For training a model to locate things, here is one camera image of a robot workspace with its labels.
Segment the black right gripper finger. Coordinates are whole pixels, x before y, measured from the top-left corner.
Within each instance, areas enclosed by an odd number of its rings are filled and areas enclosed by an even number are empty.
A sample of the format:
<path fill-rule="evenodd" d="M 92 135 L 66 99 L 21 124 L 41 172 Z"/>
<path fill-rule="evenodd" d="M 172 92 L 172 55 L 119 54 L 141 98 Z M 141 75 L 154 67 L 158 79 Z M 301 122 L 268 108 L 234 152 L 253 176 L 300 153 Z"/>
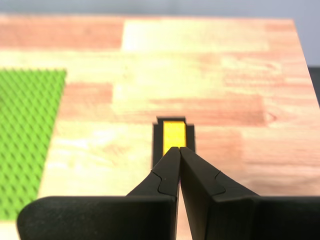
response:
<path fill-rule="evenodd" d="M 50 196 L 19 213 L 22 240 L 173 240 L 180 150 L 172 147 L 125 196 Z"/>
<path fill-rule="evenodd" d="M 180 148 L 180 183 L 194 240 L 317 240 L 320 199 L 261 196 Z"/>

